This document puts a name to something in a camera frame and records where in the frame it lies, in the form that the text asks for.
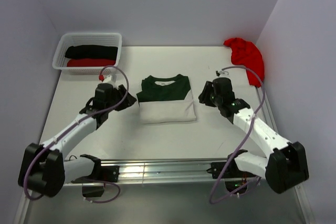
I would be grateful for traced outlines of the white and green t shirt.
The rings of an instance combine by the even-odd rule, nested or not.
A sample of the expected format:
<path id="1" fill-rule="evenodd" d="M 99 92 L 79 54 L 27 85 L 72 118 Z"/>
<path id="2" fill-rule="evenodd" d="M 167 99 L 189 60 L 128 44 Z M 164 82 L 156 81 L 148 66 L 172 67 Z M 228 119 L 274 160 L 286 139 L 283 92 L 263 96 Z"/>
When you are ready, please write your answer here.
<path id="1" fill-rule="evenodd" d="M 170 78 L 148 76 L 137 93 L 140 120 L 144 124 L 196 121 L 190 80 L 178 74 Z"/>

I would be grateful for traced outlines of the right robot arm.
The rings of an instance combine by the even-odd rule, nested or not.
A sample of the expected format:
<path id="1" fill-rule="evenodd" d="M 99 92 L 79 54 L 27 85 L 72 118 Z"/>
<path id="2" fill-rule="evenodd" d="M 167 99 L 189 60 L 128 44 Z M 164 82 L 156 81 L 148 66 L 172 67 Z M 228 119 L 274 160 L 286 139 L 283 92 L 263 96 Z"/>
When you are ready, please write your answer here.
<path id="1" fill-rule="evenodd" d="M 246 133 L 262 150 L 260 157 L 242 149 L 229 154 L 224 163 L 212 163 L 207 170 L 214 179 L 254 175 L 265 179 L 269 187 L 281 194 L 309 179 L 306 150 L 299 142 L 290 142 L 263 120 L 243 99 L 235 97 L 229 78 L 205 83 L 199 102 L 218 108 L 221 116 Z"/>

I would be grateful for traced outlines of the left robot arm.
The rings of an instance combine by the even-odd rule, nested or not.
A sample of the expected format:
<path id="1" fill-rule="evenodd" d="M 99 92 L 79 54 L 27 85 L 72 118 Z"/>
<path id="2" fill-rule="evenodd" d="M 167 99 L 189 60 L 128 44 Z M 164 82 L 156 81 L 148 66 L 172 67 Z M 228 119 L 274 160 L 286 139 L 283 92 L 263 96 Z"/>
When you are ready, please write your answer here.
<path id="1" fill-rule="evenodd" d="M 88 135 L 96 131 L 112 111 L 122 111 L 136 102 L 124 85 L 114 87 L 101 83 L 94 96 L 79 111 L 75 120 L 53 138 L 42 144 L 29 144 L 18 175 L 18 185 L 25 192 L 54 197 L 64 184 L 77 179 L 98 181 L 102 176 L 101 159 L 82 154 L 66 161 L 69 153 Z"/>

